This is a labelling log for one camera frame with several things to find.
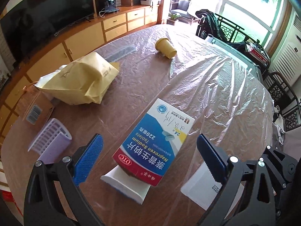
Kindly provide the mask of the white slotted plastic basket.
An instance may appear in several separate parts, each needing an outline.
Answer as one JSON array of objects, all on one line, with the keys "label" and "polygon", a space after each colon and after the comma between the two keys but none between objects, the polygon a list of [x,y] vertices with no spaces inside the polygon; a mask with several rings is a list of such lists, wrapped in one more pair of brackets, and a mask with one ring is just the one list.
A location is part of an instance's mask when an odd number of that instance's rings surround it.
[{"label": "white slotted plastic basket", "polygon": [[50,119],[30,143],[28,152],[38,153],[44,164],[54,163],[70,145],[72,135],[58,119]]}]

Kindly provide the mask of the blue white medicine box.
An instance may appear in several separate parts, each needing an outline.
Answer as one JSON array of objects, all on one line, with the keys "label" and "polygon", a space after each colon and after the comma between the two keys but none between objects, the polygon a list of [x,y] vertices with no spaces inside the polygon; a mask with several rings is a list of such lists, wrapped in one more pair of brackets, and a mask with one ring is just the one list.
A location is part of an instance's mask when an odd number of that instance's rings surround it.
[{"label": "blue white medicine box", "polygon": [[195,119],[156,99],[112,156],[117,166],[101,180],[143,204],[184,144]]}]

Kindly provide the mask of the brown cardboard box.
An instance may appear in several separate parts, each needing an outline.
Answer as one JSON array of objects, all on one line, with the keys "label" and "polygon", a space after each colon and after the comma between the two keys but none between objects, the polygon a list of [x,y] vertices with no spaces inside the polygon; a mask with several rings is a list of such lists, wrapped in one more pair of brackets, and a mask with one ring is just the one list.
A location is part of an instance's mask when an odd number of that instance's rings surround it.
[{"label": "brown cardboard box", "polygon": [[16,112],[26,125],[39,132],[49,120],[54,105],[47,95],[35,86],[36,83],[23,87],[16,104]]}]

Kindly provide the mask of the yellow paper bag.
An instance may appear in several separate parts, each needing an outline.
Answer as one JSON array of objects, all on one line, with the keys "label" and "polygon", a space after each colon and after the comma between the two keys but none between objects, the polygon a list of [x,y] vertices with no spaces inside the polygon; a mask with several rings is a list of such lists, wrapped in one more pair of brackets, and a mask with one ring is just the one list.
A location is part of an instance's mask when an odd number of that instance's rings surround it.
[{"label": "yellow paper bag", "polygon": [[119,67],[92,52],[42,76],[35,86],[69,105],[100,104]]}]

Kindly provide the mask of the yellow paper cup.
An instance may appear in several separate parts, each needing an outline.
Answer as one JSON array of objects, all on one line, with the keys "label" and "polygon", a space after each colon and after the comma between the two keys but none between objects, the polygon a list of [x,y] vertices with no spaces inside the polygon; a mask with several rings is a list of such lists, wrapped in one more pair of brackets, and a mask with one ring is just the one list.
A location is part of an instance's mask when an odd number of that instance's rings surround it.
[{"label": "yellow paper cup", "polygon": [[176,49],[171,45],[168,38],[160,38],[155,44],[155,49],[168,59],[172,59],[177,54]]}]

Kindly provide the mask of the white paper leaflet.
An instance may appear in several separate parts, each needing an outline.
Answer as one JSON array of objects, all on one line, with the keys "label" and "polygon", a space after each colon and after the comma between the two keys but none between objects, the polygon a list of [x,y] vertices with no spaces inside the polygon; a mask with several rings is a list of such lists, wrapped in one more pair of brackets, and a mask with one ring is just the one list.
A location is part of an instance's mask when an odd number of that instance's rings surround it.
[{"label": "white paper leaflet", "polygon": [[181,187],[181,193],[206,211],[221,187],[221,183],[214,180],[206,163],[203,162],[192,177]]}]

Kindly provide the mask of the white air conditioner unit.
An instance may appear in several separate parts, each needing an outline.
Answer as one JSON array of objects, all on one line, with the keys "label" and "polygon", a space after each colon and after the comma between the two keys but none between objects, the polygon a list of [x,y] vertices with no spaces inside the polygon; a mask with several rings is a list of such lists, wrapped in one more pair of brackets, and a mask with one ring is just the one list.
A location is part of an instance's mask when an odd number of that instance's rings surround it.
[{"label": "white air conditioner unit", "polygon": [[281,73],[291,86],[300,77],[300,18],[296,12],[285,41],[271,62],[269,71]]}]

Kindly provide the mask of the dark wooden chair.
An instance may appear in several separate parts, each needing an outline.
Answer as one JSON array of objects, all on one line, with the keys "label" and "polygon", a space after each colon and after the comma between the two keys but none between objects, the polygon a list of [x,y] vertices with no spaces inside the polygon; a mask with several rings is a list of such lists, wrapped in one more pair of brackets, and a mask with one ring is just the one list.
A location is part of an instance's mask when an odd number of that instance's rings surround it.
[{"label": "dark wooden chair", "polygon": [[245,56],[259,68],[268,92],[275,105],[280,108],[284,130],[291,131],[300,127],[300,101],[283,74],[268,70],[270,57],[260,45],[260,41],[243,33],[241,26],[207,9],[196,11],[196,17],[199,19],[196,36],[202,39],[212,36]]}]

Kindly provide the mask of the long wooden cabinet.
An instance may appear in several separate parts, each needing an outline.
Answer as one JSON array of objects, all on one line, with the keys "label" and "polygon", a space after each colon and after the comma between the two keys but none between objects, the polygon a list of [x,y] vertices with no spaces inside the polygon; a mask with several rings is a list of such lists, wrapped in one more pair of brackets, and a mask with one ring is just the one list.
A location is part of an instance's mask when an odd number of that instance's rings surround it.
[{"label": "long wooden cabinet", "polygon": [[1,141],[4,141],[17,120],[16,105],[23,87],[108,42],[155,25],[159,8],[158,5],[120,7],[118,12],[103,18],[79,22],[59,33],[29,59],[22,61],[1,90]]}]

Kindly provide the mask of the large flat television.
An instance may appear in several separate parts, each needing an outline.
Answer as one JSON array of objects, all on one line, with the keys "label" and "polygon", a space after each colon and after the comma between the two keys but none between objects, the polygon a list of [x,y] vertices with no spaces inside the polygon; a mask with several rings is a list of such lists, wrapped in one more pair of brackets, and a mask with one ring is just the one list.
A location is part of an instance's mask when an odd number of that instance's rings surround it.
[{"label": "large flat television", "polygon": [[93,12],[93,0],[21,1],[1,19],[3,61],[12,70],[65,27]]}]

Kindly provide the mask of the potted green plant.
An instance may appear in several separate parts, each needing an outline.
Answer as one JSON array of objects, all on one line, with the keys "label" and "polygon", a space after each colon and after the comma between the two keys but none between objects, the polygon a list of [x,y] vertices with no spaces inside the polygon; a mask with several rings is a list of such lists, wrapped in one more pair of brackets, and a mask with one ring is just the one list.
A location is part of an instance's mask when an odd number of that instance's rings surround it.
[{"label": "potted green plant", "polygon": [[181,16],[180,13],[169,13],[169,17],[166,23],[174,26],[180,16]]}]

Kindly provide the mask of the black coffee machine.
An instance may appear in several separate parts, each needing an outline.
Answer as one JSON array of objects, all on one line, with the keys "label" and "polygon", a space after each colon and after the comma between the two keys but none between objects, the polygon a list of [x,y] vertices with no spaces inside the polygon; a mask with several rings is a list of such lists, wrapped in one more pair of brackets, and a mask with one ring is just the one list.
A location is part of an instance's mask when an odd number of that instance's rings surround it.
[{"label": "black coffee machine", "polygon": [[116,8],[116,0],[95,0],[97,13],[112,13],[119,11]]}]

